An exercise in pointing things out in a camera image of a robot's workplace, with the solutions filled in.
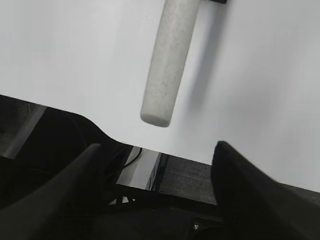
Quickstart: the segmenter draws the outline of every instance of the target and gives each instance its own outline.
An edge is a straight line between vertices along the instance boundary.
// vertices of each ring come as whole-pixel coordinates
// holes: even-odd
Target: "white table surface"
[[[225,140],[320,192],[320,1],[201,3],[170,127],[140,109],[163,0],[1,0],[0,94],[210,164]]]

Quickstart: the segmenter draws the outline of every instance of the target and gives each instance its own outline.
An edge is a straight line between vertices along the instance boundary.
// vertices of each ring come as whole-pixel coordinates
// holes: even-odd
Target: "white foam cylinder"
[[[170,125],[200,1],[165,1],[140,114],[146,123]]]

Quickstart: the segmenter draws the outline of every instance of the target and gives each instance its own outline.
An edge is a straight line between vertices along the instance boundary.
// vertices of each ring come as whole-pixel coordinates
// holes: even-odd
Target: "cable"
[[[131,164],[133,164],[135,161],[137,161],[139,159],[139,157],[141,156],[141,153],[142,153],[142,147],[140,147],[140,150],[139,150],[139,153],[136,155],[136,157],[130,161],[129,163],[127,163],[126,165],[124,165],[123,167],[120,167],[118,170],[108,174],[107,176],[105,176],[106,178],[109,178],[111,177],[112,175],[115,175],[119,172],[121,172],[123,169],[126,169],[127,167],[129,167]]]

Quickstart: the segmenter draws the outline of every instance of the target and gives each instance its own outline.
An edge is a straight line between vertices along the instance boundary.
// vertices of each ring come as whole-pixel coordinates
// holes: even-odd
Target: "black cable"
[[[111,177],[112,175],[115,175],[115,174],[121,172],[123,169],[129,167],[131,164],[133,164],[135,161],[137,161],[137,160],[139,159],[139,157],[141,156],[141,153],[142,153],[142,147],[140,147],[139,153],[136,155],[136,157],[135,157],[132,161],[130,161],[129,163],[127,163],[127,164],[124,165],[123,167],[120,167],[118,170],[116,170],[116,171],[108,174],[108,175],[105,176],[105,177],[106,177],[106,178],[109,178],[109,177]]]

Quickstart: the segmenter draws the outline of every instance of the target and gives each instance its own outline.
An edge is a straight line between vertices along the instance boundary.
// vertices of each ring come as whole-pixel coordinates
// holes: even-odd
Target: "white cylindrical rod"
[[[140,114],[146,123],[170,125],[200,1],[165,1]]]

